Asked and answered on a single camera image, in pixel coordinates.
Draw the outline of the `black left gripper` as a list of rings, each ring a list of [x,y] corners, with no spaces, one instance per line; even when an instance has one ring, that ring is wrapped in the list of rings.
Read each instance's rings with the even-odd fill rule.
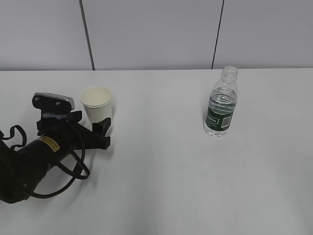
[[[70,112],[66,118],[41,118],[37,122],[38,135],[46,135],[54,140],[65,143],[74,149],[103,149],[110,146],[110,137],[106,136],[111,126],[110,117],[93,123],[92,130],[82,126],[79,122],[83,118],[82,111]]]

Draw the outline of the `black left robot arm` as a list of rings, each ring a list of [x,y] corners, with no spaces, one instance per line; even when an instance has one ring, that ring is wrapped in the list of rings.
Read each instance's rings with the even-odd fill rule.
[[[39,137],[27,143],[23,128],[14,125],[10,135],[0,135],[0,199],[13,204],[29,197],[48,199],[68,189],[75,180],[86,180],[90,170],[84,163],[86,150],[106,150],[111,143],[106,136],[111,118],[93,123],[92,129],[79,124],[82,112],[71,112],[64,118],[42,117],[37,122]],[[37,185],[53,168],[71,177],[61,189],[49,193],[35,192]]]

